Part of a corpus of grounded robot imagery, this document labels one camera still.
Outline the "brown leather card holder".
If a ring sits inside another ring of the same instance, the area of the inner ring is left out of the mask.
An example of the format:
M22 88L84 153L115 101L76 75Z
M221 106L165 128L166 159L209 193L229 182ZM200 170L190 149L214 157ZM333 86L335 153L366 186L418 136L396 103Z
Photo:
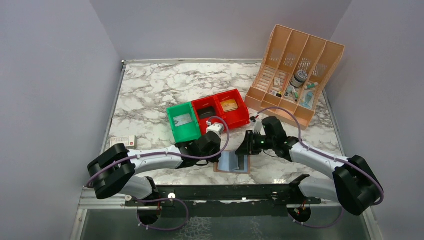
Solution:
M214 163L213 171L228 174L250 174L250 157L248 155L236 155L234 150L225 150L221 153L218 162Z

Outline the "green plastic bin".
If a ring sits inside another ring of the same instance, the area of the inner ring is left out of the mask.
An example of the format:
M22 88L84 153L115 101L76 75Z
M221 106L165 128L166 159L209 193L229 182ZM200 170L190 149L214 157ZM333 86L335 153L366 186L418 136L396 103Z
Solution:
M197 140L201 137L200 126L190 102L168 107L166 112L176 143Z

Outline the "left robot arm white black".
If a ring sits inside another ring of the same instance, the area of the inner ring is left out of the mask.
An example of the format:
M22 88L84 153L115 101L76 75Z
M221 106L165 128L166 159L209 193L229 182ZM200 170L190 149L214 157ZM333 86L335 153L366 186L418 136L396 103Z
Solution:
M158 150L127 149L124 144L117 143L88 164L87 186L94 189L99 200L123 194L149 206L160 194L151 177L139 177L139 174L190 168L203 160L217 162L220 150L221 138L214 132Z

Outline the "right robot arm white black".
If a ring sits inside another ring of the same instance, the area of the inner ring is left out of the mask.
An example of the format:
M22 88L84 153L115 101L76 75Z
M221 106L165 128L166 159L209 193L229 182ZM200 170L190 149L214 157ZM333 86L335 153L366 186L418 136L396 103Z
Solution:
M272 150L278 158L307 166L326 176L325 179L301 177L288 190L289 199L296 204L307 198L330 200L359 216L384 198L381 184L363 157L331 155L316 149L298 137L288 136L274 116L256 122L253 130L246 131L235 155L259 155L264 150Z

